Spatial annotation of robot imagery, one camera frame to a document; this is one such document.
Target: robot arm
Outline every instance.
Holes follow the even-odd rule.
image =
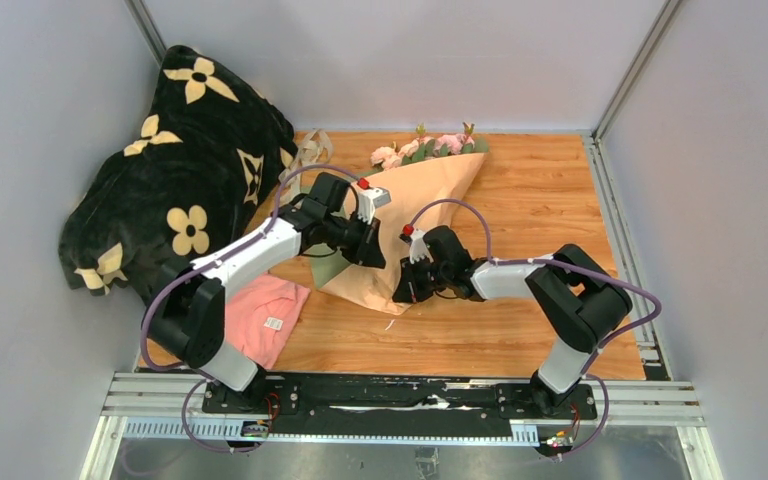
[[[578,385],[599,343],[631,311],[631,299],[624,290],[584,275],[539,263],[473,259],[447,226],[427,233],[409,228],[402,240],[411,245],[411,256],[400,263],[402,277],[393,295],[396,302],[421,302],[447,288],[471,301],[537,300],[557,334],[549,356],[532,376],[533,400],[544,411],[561,405]],[[576,245],[565,245],[539,258],[605,273]],[[576,294],[571,287],[579,285],[584,288]]]
[[[348,219],[337,214],[349,182],[321,173],[310,193],[300,196],[300,202],[282,207],[274,221],[268,218],[253,232],[211,255],[192,262],[183,258],[167,262],[161,268],[155,291],[199,267],[213,264],[213,268],[173,289],[163,299],[148,337],[190,368],[250,397],[253,404],[262,401],[257,384],[262,383],[265,371],[225,341],[225,304],[257,276],[317,244],[339,250],[357,265],[383,268],[379,221],[374,215],[377,207],[389,203],[390,195],[364,181],[358,186],[358,206]]]

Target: flower bouquet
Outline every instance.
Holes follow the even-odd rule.
[[[473,129],[473,125],[465,123],[463,133],[434,138],[420,125],[414,140],[401,147],[394,143],[372,152],[373,170],[366,178],[371,185],[389,190],[391,198],[389,204],[375,212],[381,220],[378,240],[387,266],[360,267],[340,255],[312,258],[317,289],[393,315],[410,307],[392,300],[401,274],[399,261],[408,255],[408,246],[399,239],[399,233],[428,203],[439,198],[463,198],[489,152],[487,142],[474,137]],[[354,210],[351,195],[343,208],[346,212]],[[448,225],[456,209],[453,204],[437,205],[417,221],[416,227],[428,231],[437,225]]]

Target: sticker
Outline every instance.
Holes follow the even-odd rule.
[[[281,327],[284,326],[284,320],[281,320],[280,318],[269,317],[266,319],[266,323],[264,323],[263,326],[266,328],[271,328],[272,330],[281,330]]]

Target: kraft paper wrapping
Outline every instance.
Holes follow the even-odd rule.
[[[462,199],[487,155],[469,153],[433,158],[366,177],[370,185],[390,191],[391,202],[375,212],[381,220],[378,239],[387,266],[384,269],[360,267],[349,264],[340,255],[311,259],[317,288],[372,310],[393,315],[404,313],[411,305],[392,300],[401,274],[399,261],[408,255],[408,245],[399,239],[402,227],[434,200]],[[343,208],[354,211],[352,195],[346,196]],[[457,208],[449,203],[434,206],[415,226],[428,231],[438,225],[449,225]]]

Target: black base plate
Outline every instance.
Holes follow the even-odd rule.
[[[264,398],[270,393],[275,393],[278,398],[280,410],[279,415],[295,415],[299,411],[299,402],[293,400],[293,395],[298,398],[299,384],[297,382],[288,381],[284,379],[266,379],[266,391],[264,392]],[[210,383],[207,386],[205,392],[204,403],[202,404],[202,410],[204,413],[247,413],[247,414],[263,414],[268,413],[268,405],[266,400],[258,403],[257,405],[248,405],[242,402],[235,392],[231,391],[228,387],[222,384]]]
[[[571,403],[576,405],[583,420],[596,418],[595,406],[587,403],[587,398],[592,397],[587,385],[577,386],[567,401],[547,417],[531,403],[528,383],[446,388],[449,383],[468,384],[469,381],[469,378],[273,372],[267,376],[266,391],[275,392],[281,398],[280,416],[273,425],[275,433],[504,437],[511,434],[510,419],[572,421]],[[234,393],[223,386],[211,385],[208,391],[211,395],[204,400],[205,413],[267,413],[265,402],[254,408],[241,408],[234,402]],[[449,404],[447,409],[404,410],[443,401]],[[379,408],[357,411],[340,407]]]
[[[575,415],[572,406],[575,405],[582,420],[596,419],[596,405],[590,385],[577,385],[566,400],[548,415],[542,413],[531,400],[531,385],[528,383],[500,383],[496,385],[494,392],[496,401],[499,402],[499,416],[502,418],[572,420]]]

